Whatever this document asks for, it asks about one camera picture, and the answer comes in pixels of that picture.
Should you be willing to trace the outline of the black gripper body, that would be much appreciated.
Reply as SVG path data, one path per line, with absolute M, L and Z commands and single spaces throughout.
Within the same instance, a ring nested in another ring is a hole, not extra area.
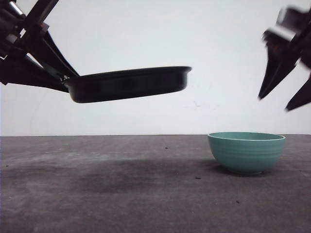
M 15 0 L 2 0 L 0 53 L 19 59 L 29 53 L 46 70 L 54 70 L 43 61 L 43 37 L 49 29 L 49 25 L 44 21 L 57 3 L 56 0 L 39 0 L 26 15 Z
M 287 39 L 271 29 L 263 33 L 268 61 L 266 69 L 276 68 L 282 62 L 295 65 L 300 60 L 308 68 L 311 67 L 311 11 L 287 6 L 280 10 L 276 25 L 294 33 Z

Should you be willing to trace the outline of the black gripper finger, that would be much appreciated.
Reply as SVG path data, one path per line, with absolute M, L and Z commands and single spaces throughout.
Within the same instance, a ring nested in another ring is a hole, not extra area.
M 306 82 L 290 99 L 290 101 L 285 107 L 285 110 L 289 112 L 291 110 L 309 104 L 310 102 L 311 102 L 311 76 L 309 75 L 309 78 L 306 80 Z
M 59 78 L 52 76 L 27 55 L 19 59 L 1 53 L 0 82 L 4 85 L 12 83 L 68 92 L 68 89 L 61 83 Z
M 64 58 L 59 48 L 54 43 L 51 34 L 47 31 L 43 37 L 43 53 L 44 59 L 50 67 L 61 77 L 78 77 L 79 74 L 70 65 L 70 63 Z
M 302 48 L 289 42 L 266 42 L 267 66 L 258 98 L 266 97 L 296 67 Z

